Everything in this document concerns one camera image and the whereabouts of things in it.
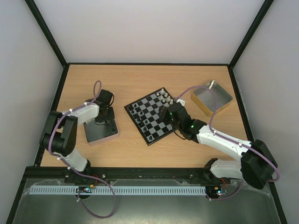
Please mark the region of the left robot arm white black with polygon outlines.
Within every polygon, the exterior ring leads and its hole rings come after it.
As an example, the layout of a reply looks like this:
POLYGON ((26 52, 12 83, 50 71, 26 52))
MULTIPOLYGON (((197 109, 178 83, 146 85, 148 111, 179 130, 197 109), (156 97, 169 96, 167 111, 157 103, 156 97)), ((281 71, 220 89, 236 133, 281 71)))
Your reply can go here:
POLYGON ((48 150, 75 173, 74 179, 81 183, 87 179, 99 182, 100 178, 91 163, 76 149, 77 130, 84 125, 89 145, 111 140, 119 134, 112 104, 114 94, 100 90, 93 99, 65 112, 51 111, 43 129, 40 146, 48 150))

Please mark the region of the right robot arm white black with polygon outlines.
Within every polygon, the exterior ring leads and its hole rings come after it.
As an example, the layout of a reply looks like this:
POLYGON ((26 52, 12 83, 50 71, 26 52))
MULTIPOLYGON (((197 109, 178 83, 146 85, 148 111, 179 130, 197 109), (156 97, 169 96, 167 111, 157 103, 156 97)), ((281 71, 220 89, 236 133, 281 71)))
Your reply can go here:
POLYGON ((206 122, 191 118, 180 103, 160 107, 159 118, 178 130, 185 140, 211 146, 234 159, 213 161, 204 171, 207 182, 223 177, 243 179, 251 187, 263 189, 278 172, 278 164, 263 141, 250 142, 219 132, 206 122))

